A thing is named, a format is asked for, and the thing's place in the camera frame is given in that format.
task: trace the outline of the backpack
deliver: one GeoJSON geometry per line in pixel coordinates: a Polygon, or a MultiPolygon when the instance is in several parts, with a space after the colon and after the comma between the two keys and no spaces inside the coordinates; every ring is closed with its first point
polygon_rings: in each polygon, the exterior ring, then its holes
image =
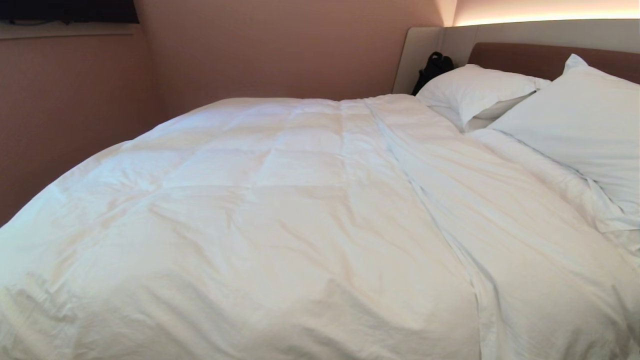
{"type": "Polygon", "coordinates": [[[420,70],[420,78],[418,79],[418,83],[415,84],[415,88],[413,88],[413,92],[411,94],[413,96],[418,95],[420,90],[422,90],[424,85],[429,81],[433,80],[433,78],[438,75],[442,75],[445,72],[453,70],[454,68],[453,60],[451,60],[450,57],[444,56],[437,51],[431,54],[429,61],[427,62],[427,66],[420,70]]]}

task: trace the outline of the wall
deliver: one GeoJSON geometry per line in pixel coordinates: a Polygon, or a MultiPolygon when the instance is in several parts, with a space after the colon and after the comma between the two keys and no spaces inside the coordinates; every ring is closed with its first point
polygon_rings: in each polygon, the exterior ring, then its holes
{"type": "Polygon", "coordinates": [[[176,116],[227,97],[388,94],[409,28],[442,26],[441,12],[452,18],[452,1],[139,0],[136,5],[164,98],[176,116]]]}
{"type": "Polygon", "coordinates": [[[458,0],[454,25],[639,17],[638,0],[458,0]]]}
{"type": "Polygon", "coordinates": [[[92,154],[167,120],[135,35],[0,40],[0,225],[92,154]]]}

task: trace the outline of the white comforter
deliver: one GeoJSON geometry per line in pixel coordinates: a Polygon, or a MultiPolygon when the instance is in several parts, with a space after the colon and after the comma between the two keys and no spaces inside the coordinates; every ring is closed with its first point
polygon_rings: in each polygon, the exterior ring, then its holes
{"type": "Polygon", "coordinates": [[[637,359],[640,271],[413,97],[234,99],[0,229],[0,359],[637,359]]]}

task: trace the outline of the upholstered headboard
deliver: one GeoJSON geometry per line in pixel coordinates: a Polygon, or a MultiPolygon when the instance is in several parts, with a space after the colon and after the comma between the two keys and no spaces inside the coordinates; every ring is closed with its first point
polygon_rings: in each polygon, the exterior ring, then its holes
{"type": "Polygon", "coordinates": [[[571,54],[579,55],[596,69],[640,84],[640,54],[620,51],[484,42],[474,46],[468,63],[555,80],[562,75],[571,54]]]}

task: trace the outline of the white bedsheet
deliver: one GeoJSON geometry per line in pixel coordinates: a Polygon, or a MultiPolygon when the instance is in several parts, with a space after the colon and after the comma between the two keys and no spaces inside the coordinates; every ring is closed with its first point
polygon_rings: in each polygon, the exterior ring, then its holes
{"type": "Polygon", "coordinates": [[[413,97],[234,99],[0,229],[0,359],[635,359],[639,275],[413,97]]]}

